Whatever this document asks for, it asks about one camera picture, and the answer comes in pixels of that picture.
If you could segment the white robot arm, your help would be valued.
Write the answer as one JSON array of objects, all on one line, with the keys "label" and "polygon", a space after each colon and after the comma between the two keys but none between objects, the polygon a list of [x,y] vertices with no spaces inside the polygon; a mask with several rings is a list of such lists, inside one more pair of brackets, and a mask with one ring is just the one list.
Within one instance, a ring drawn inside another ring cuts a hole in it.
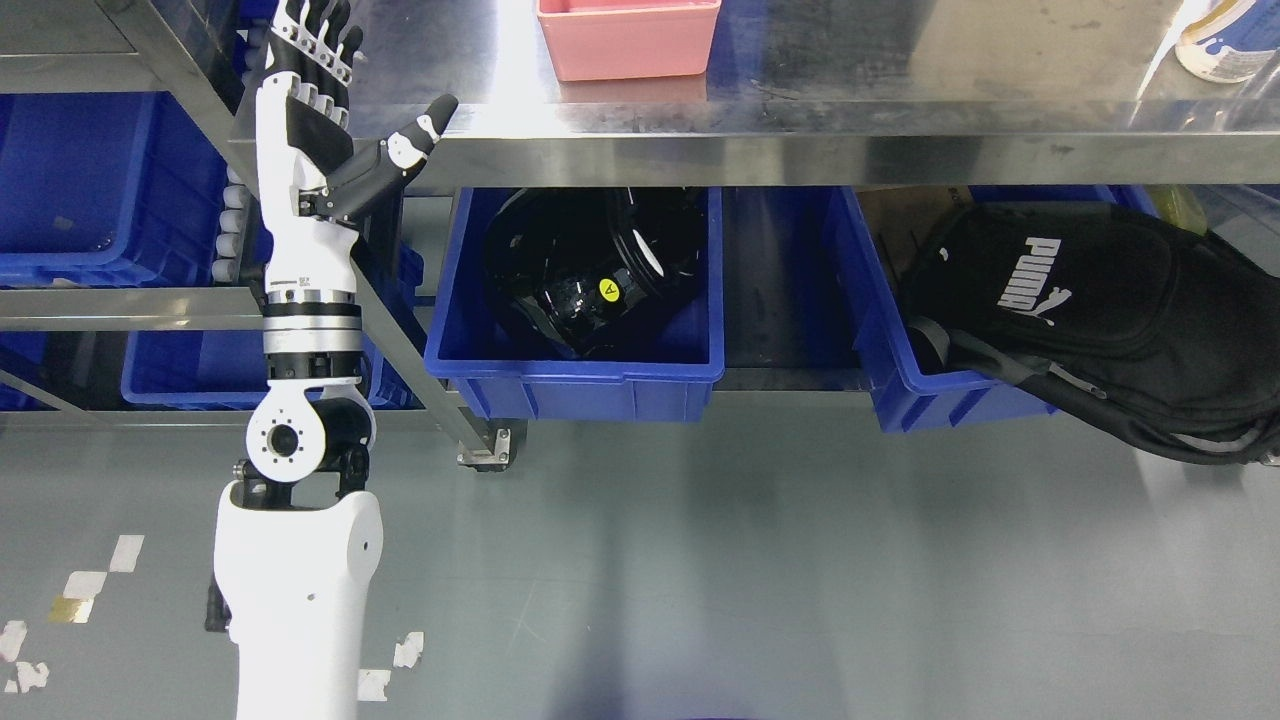
[{"label": "white robot arm", "polygon": [[282,1],[253,99],[268,392],[218,502],[207,628],[237,648],[238,719],[353,719],[383,551],[366,487],[376,420],[360,391],[362,220],[422,172],[458,101],[443,94],[362,149],[349,87],[364,32],[347,1]]}]

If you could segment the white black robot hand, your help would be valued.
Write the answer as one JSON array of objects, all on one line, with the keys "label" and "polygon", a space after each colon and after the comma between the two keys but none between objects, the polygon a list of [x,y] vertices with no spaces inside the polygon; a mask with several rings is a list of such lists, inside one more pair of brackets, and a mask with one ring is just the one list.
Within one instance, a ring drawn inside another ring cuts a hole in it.
[{"label": "white black robot hand", "polygon": [[[256,91],[259,200],[274,241],[266,269],[270,291],[355,291],[349,252],[358,232],[334,222],[355,223],[401,195],[425,168],[460,105],[452,94],[435,97],[422,114],[360,149],[325,178],[314,163],[316,152],[289,141],[287,119],[297,110],[329,122],[297,100],[300,79],[335,109],[349,109],[355,54],[364,42],[360,26],[346,29],[349,14],[349,3],[279,1],[271,15],[270,76]],[[334,222],[300,215],[300,193],[323,186],[323,217]]]}]

